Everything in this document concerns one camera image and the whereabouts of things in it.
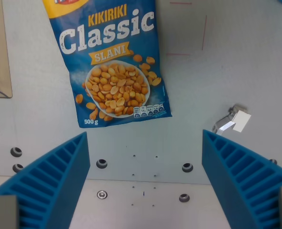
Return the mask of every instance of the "metal bracket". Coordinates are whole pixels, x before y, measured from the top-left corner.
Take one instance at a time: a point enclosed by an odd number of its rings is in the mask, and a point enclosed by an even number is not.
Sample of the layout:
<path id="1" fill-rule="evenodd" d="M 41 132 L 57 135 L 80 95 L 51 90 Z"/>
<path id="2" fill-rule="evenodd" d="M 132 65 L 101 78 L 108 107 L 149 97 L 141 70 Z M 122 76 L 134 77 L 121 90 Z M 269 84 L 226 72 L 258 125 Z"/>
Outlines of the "metal bracket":
<path id="1" fill-rule="evenodd" d="M 246 109 L 235 105 L 226 117 L 215 123 L 212 128 L 212 132 L 217 135 L 222 135 L 222 133 L 230 127 L 232 127 L 235 131 L 241 132 L 250 117 L 251 115 L 247 113 Z"/>

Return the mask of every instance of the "screw hole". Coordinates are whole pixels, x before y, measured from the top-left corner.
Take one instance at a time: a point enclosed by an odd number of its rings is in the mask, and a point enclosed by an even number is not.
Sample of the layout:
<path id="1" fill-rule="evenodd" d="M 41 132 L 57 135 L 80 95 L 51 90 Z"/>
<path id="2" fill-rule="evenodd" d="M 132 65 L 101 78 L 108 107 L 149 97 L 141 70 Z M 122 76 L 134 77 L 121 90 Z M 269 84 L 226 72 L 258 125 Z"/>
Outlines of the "screw hole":
<path id="1" fill-rule="evenodd" d="M 20 164 L 15 164 L 15 165 L 13 165 L 12 169 L 15 173 L 18 173 L 23 169 L 23 166 L 20 165 Z"/>
<path id="2" fill-rule="evenodd" d="M 11 150 L 10 150 L 10 153 L 12 154 L 12 156 L 14 157 L 20 157 L 22 155 L 22 151 L 21 149 L 19 149 L 18 147 L 13 147 Z"/>
<path id="3" fill-rule="evenodd" d="M 192 170 L 193 170 L 193 165 L 190 164 L 190 163 L 185 163 L 183 166 L 182 166 L 182 170 L 183 172 L 185 173 L 190 173 Z"/>
<path id="4" fill-rule="evenodd" d="M 188 202 L 190 200 L 190 196 L 188 195 L 188 194 L 181 194 L 180 196 L 179 196 L 179 201 L 181 202 L 181 203 L 186 203 L 186 202 Z"/>
<path id="5" fill-rule="evenodd" d="M 104 159 L 100 159 L 97 161 L 97 167 L 100 169 L 104 169 L 107 167 L 107 161 Z"/>
<path id="6" fill-rule="evenodd" d="M 271 161 L 272 163 L 274 163 L 274 164 L 278 164 L 278 162 L 277 162 L 277 160 L 275 160 L 275 159 L 270 159 L 269 161 Z"/>

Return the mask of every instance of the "hole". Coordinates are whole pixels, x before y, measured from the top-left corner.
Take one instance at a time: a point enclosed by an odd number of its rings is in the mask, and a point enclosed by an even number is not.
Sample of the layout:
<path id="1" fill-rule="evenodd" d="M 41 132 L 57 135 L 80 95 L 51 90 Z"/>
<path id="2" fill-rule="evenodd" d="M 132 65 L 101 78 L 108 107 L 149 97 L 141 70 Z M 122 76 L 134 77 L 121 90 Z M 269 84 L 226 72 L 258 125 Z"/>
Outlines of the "hole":
<path id="1" fill-rule="evenodd" d="M 14 157 L 20 157 L 22 155 L 22 151 L 21 149 L 17 148 L 17 147 L 13 147 L 11 150 L 10 150 L 10 153 L 12 154 L 12 156 Z"/>
<path id="2" fill-rule="evenodd" d="M 269 161 L 271 161 L 271 162 L 274 163 L 275 165 L 278 164 L 277 160 L 275 160 L 275 159 L 270 159 Z"/>
<path id="3" fill-rule="evenodd" d="M 182 166 L 182 170 L 183 172 L 185 173 L 190 173 L 192 170 L 193 170 L 193 165 L 190 164 L 190 163 L 185 163 L 183 166 Z"/>
<path id="4" fill-rule="evenodd" d="M 107 198 L 107 192 L 106 191 L 103 191 L 103 190 L 101 190 L 101 191 L 98 191 L 98 193 L 97 193 L 97 197 L 99 198 L 99 199 L 106 199 Z"/>
<path id="5" fill-rule="evenodd" d="M 104 169 L 107 167 L 107 161 L 104 159 L 100 159 L 97 161 L 97 167 L 100 169 Z"/>
<path id="6" fill-rule="evenodd" d="M 188 195 L 188 194 L 181 194 L 180 196 L 179 196 L 179 201 L 181 202 L 181 203 L 186 203 L 186 202 L 188 202 L 190 200 L 190 196 Z"/>
<path id="7" fill-rule="evenodd" d="M 23 166 L 20 165 L 20 164 L 15 164 L 15 165 L 13 165 L 12 169 L 15 173 L 18 173 L 23 169 Z"/>

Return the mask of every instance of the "metal panel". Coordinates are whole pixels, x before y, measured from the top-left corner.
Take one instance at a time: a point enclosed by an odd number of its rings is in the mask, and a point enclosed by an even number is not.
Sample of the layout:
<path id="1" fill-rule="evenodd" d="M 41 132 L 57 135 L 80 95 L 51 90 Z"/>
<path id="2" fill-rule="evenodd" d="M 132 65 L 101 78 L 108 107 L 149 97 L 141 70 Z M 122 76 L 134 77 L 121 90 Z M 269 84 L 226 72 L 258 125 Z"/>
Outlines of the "metal panel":
<path id="1" fill-rule="evenodd" d="M 17 127 L 5 141 L 17 138 L 23 151 L 6 161 L 0 156 L 0 175 L 12 175 L 10 165 L 26 166 L 83 130 L 41 0 L 4 0 L 3 7 Z M 201 166 L 202 129 L 210 130 L 236 103 L 252 117 L 242 133 L 224 136 L 282 166 L 282 118 L 277 118 L 282 114 L 282 5 L 276 0 L 158 0 L 157 10 L 161 71 L 173 118 L 88 129 L 88 178 L 208 184 Z M 9 151 L 0 144 L 0 155 Z M 106 169 L 95 166 L 99 159 L 108 162 Z M 193 164 L 191 173 L 181 170 L 185 163 Z"/>
<path id="2" fill-rule="evenodd" d="M 189 202 L 179 201 L 183 193 Z M 86 228 L 230 229 L 211 186 L 102 180 L 86 180 L 75 209 L 70 229 Z"/>

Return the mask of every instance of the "red marking line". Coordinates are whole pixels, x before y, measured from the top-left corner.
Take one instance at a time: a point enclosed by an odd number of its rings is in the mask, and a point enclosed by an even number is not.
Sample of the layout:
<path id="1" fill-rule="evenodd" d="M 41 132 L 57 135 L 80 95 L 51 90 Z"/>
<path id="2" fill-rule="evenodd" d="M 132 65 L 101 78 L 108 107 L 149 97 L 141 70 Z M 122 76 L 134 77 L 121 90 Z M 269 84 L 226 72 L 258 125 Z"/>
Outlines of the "red marking line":
<path id="1" fill-rule="evenodd" d="M 207 28 L 207 15 L 206 15 L 206 22 L 204 23 L 204 30 L 203 30 L 203 39 L 202 39 L 202 48 L 201 48 L 201 50 L 203 50 L 203 46 L 204 46 L 204 38 L 206 36 L 206 28 Z"/>
<path id="2" fill-rule="evenodd" d="M 170 4 L 176 4 L 176 5 L 192 5 L 191 2 L 170 2 Z"/>

